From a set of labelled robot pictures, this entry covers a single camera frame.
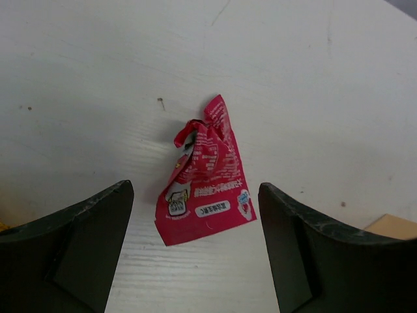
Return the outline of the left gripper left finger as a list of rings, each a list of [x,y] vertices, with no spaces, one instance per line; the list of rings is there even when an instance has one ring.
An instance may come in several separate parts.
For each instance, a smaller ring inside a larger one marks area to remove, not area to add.
[[[134,201],[129,180],[1,232],[2,312],[104,312]]]

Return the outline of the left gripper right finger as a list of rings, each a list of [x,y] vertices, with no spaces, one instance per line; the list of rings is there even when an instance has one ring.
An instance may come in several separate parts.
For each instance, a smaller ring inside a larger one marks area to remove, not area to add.
[[[258,193],[281,312],[415,312],[416,240],[361,230],[271,183]]]

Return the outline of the small red triangular packet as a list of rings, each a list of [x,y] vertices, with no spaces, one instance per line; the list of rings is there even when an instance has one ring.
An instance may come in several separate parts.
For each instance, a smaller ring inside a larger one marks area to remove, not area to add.
[[[202,119],[174,139],[181,155],[156,203],[165,246],[179,245],[256,220],[225,100],[216,95]]]

